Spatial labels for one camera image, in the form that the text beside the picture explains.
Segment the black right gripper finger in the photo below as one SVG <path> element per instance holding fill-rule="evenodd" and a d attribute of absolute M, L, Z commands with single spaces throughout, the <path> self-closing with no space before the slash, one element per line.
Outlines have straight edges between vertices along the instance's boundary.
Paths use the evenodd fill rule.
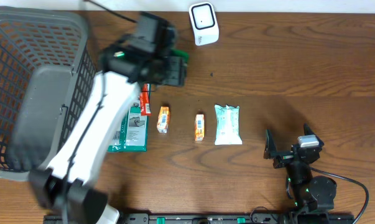
<path fill-rule="evenodd" d="M 277 148 L 272 137 L 271 131 L 269 129 L 266 130 L 266 145 L 264 150 L 264 158 L 265 159 L 273 159 L 277 154 Z"/>
<path fill-rule="evenodd" d="M 314 135 L 319 142 L 319 146 L 324 146 L 324 142 L 312 131 L 307 123 L 303 124 L 303 131 L 305 136 Z"/>

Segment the green lidded small jar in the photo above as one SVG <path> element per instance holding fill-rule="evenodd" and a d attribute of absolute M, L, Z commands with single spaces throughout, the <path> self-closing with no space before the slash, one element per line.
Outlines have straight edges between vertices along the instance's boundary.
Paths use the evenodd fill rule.
<path fill-rule="evenodd" d="M 182 51 L 182 50 L 179 50 L 179 49 L 172 49 L 171 50 L 171 56 L 174 56 L 174 57 L 181 57 L 183 58 L 184 62 L 185 63 L 188 63 L 189 59 L 190 59 L 190 56 L 188 53 Z"/>

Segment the mint green wipes packet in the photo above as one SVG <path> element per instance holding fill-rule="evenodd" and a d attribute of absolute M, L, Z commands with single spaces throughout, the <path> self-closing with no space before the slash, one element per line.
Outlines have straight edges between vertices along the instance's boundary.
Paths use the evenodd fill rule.
<path fill-rule="evenodd" d="M 242 145 L 239 135 L 239 106 L 215 105 L 217 120 L 215 145 Z"/>

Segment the red and white package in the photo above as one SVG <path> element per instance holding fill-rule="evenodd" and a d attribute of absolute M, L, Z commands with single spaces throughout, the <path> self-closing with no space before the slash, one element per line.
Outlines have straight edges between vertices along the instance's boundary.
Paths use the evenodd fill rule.
<path fill-rule="evenodd" d="M 150 93 L 150 85 L 144 84 L 142 87 L 140 97 L 139 97 L 142 116 L 150 116 L 152 114 L 150 111 L 149 93 Z"/>

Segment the orange tissue pack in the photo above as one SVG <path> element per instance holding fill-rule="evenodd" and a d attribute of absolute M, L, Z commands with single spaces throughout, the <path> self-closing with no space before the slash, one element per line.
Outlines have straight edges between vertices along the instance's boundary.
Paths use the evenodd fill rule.
<path fill-rule="evenodd" d="M 202 141 L 205 137 L 205 115 L 197 114 L 195 117 L 195 140 Z"/>
<path fill-rule="evenodd" d="M 159 133 L 167 133 L 170 123 L 170 109 L 168 106 L 162 106 L 157 120 L 157 130 Z"/>

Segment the dark green package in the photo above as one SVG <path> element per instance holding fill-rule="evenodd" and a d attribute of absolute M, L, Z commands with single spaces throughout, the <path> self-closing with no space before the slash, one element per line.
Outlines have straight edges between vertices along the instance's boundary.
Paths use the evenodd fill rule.
<path fill-rule="evenodd" d="M 149 117 L 141 115 L 140 103 L 135 101 L 116 130 L 108 152 L 146 152 Z"/>

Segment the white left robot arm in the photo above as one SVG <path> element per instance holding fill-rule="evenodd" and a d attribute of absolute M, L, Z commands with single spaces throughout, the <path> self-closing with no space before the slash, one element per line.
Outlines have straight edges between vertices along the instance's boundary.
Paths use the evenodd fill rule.
<path fill-rule="evenodd" d="M 28 180 L 41 207 L 62 223 L 116 223 L 119 212 L 95 189 L 105 154 L 145 84 L 183 86 L 186 58 L 175 51 L 177 30 L 142 12 L 132 34 L 103 49 L 91 95 L 69 138 Z"/>

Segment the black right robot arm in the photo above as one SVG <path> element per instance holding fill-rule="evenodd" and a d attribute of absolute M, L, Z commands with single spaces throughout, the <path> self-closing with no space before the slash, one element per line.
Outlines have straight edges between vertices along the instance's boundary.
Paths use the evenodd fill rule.
<path fill-rule="evenodd" d="M 271 131 L 266 131 L 264 158 L 273 160 L 275 169 L 285 168 L 296 208 L 279 215 L 278 223 L 329 223 L 334 208 L 336 182 L 323 175 L 314 177 L 310 164 L 320 158 L 323 141 L 305 124 L 304 135 L 289 151 L 278 151 Z"/>

